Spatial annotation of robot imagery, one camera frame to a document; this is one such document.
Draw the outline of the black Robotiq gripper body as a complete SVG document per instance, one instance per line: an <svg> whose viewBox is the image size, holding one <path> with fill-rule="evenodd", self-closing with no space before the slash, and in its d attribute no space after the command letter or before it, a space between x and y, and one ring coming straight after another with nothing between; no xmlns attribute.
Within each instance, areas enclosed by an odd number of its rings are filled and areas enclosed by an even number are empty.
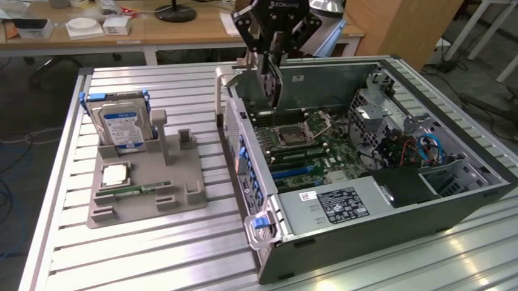
<svg viewBox="0 0 518 291"><path fill-rule="evenodd" d="M277 53L277 40L289 15L302 18L310 14L309 1L253 1L250 6L267 6L269 24L265 31L270 37L270 53Z"/></svg>

